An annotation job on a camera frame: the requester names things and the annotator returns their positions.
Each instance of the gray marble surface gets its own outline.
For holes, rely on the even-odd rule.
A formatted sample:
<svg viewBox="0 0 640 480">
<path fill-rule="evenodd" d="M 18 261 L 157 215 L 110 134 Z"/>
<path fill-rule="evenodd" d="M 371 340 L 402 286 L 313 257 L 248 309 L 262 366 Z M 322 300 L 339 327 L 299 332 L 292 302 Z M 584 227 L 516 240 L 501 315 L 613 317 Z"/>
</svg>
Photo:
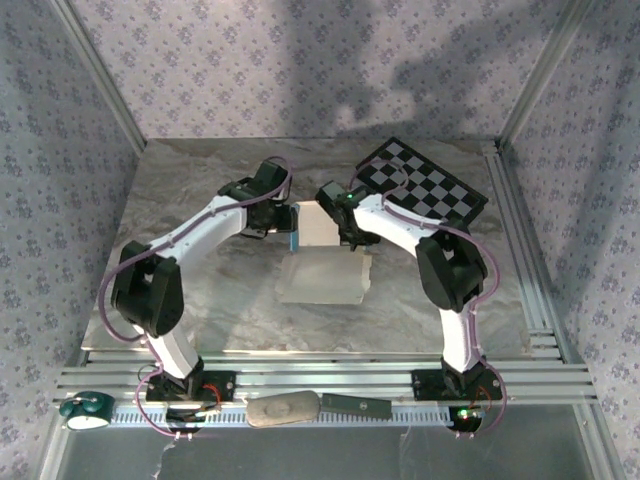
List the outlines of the gray marble surface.
<svg viewBox="0 0 640 480">
<path fill-rule="evenodd" d="M 471 233 L 497 256 L 503 283 L 479 311 L 482 347 L 505 355 L 528 352 L 529 338 L 518 279 L 494 200 L 484 158 L 473 144 L 406 140 L 411 146 L 489 198 Z M 382 140 L 173 140 L 151 141 L 139 164 L 109 267 L 124 244 L 148 242 L 197 213 L 223 184 L 252 174 L 269 155 L 291 160 L 292 201 L 312 199 L 329 180 L 343 184 L 354 165 Z M 195 268 L 183 272 L 182 324 L 200 351 L 441 352 L 438 311 L 422 291 L 415 260 L 389 243 L 372 248 L 371 289 L 361 305 L 291 305 L 277 301 L 275 285 L 288 237 L 259 242 L 235 237 Z M 487 286 L 493 276 L 487 280 Z M 109 316 L 131 331 L 118 313 Z M 84 348 L 122 347 L 100 323 L 97 308 Z"/>
</svg>

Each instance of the aluminum frame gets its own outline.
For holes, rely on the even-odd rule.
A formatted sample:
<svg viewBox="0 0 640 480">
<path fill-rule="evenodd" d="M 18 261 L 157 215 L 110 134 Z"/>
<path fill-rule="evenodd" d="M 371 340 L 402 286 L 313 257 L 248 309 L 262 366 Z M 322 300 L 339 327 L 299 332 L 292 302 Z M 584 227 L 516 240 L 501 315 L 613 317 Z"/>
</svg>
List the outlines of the aluminum frame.
<svg viewBox="0 0 640 480">
<path fill-rule="evenodd" d="M 514 194 L 513 178 L 493 143 L 485 142 L 482 149 L 520 279 L 532 341 L 530 355 L 490 360 L 503 372 L 510 404 L 573 405 L 585 452 L 596 478 L 624 479 L 588 368 L 568 341 L 550 300 L 548 279 L 543 275 L 544 265 L 534 255 L 535 245 L 531 239 L 535 236 L 523 222 L 524 206 Z M 416 404 L 410 386 L 411 370 L 440 367 L 437 355 L 255 351 L 201 354 L 208 370 L 238 372 L 236 402 L 225 406 L 220 417 L 233 419 L 229 420 L 230 426 L 237 427 L 242 423 L 247 398 L 301 389 L 391 399 L 396 420 L 402 418 L 398 415 L 403 412 L 425 415 L 435 412 L 437 415 L 443 411 L 439 409 L 447 406 L 436 402 Z M 117 399 L 110 428 L 144 427 L 132 409 L 132 398 L 138 382 L 137 373 L 152 360 L 151 355 L 140 349 L 92 350 L 86 352 L 86 360 L 88 362 L 81 366 L 64 369 L 54 401 L 60 402 L 84 389 L 103 391 Z M 157 404 L 145 404 L 145 409 L 155 415 L 155 419 L 163 421 L 162 410 Z M 218 420 L 208 418 L 207 426 L 219 428 L 222 420 Z M 333 417 L 329 420 L 333 426 L 353 426 L 349 421 Z M 37 478 L 57 478 L 68 438 L 61 426 L 61 418 L 55 415 Z"/>
<path fill-rule="evenodd" d="M 502 127 L 501 145 L 515 141 L 594 3 L 594 0 L 567 1 L 518 101 Z"/>
<path fill-rule="evenodd" d="M 62 22 L 69 41 L 93 78 L 105 102 L 116 117 L 120 128 L 122 128 L 122 131 L 131 143 L 136 155 L 140 157 L 147 144 L 146 139 L 138 128 L 122 95 L 120 95 L 120 91 L 111 78 L 102 58 L 91 43 L 80 17 L 68 0 L 49 0 L 49 4 Z"/>
</svg>

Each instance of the red wire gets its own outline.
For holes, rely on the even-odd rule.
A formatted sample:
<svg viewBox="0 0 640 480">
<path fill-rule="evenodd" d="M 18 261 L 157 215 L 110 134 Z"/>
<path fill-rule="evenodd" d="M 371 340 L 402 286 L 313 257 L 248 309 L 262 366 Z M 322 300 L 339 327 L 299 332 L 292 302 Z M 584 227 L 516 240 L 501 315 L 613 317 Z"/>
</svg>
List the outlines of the red wire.
<svg viewBox="0 0 640 480">
<path fill-rule="evenodd" d="M 133 400 L 135 401 L 136 406 L 138 407 L 138 411 L 144 417 L 147 423 L 151 426 L 151 428 L 153 428 L 156 432 L 166 437 L 175 437 L 176 436 L 175 433 L 166 431 L 165 429 L 160 427 L 156 422 L 151 420 L 151 417 L 147 414 L 147 412 L 145 412 L 144 408 L 142 408 L 142 402 L 140 401 L 140 390 L 142 390 L 142 386 L 144 384 L 149 383 L 149 380 L 151 380 L 156 375 L 160 375 L 161 373 L 162 373 L 162 366 L 158 366 L 157 370 L 154 370 L 153 372 L 147 374 L 142 380 L 140 380 L 140 383 L 138 383 L 138 386 L 136 387 L 136 392 L 133 396 Z"/>
<path fill-rule="evenodd" d="M 489 400 L 489 406 L 487 407 L 487 412 L 488 412 L 489 410 L 491 410 L 491 405 L 492 405 L 492 402 L 493 402 L 492 399 L 491 399 L 491 395 L 489 395 L 489 392 L 483 386 L 479 386 L 478 390 L 482 391 L 482 393 L 484 393 L 485 397 L 487 397 L 487 399 Z"/>
<path fill-rule="evenodd" d="M 222 403 L 222 395 L 220 395 L 220 390 L 213 383 L 205 383 L 202 385 L 202 388 L 206 390 L 211 390 L 216 395 L 216 402 L 218 405 Z"/>
</svg>

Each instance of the black and white checkerboard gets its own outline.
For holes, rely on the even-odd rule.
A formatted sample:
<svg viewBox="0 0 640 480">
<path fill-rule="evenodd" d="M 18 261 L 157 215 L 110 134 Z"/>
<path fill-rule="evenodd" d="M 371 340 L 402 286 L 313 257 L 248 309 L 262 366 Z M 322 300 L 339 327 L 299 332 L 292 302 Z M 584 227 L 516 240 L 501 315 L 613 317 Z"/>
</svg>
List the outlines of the black and white checkerboard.
<svg viewBox="0 0 640 480">
<path fill-rule="evenodd" d="M 405 175 L 393 165 L 404 167 L 409 184 L 389 200 L 423 217 L 437 220 L 457 217 L 468 225 L 487 203 L 484 195 L 396 138 L 387 140 L 357 168 L 369 162 L 371 165 L 358 174 L 358 180 L 378 193 L 401 185 Z"/>
</svg>

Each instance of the glass panel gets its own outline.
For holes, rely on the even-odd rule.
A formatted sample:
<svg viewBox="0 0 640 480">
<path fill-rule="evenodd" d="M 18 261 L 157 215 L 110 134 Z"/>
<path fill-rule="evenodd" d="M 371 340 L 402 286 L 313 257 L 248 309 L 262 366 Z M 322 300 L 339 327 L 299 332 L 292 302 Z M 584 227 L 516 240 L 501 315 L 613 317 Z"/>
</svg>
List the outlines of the glass panel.
<svg viewBox="0 0 640 480">
<path fill-rule="evenodd" d="M 174 443 L 146 428 L 74 434 L 59 478 L 593 478 L 570 406 L 509 407 L 497 430 L 473 440 L 438 427 L 225 428 L 207 435 Z"/>
</svg>

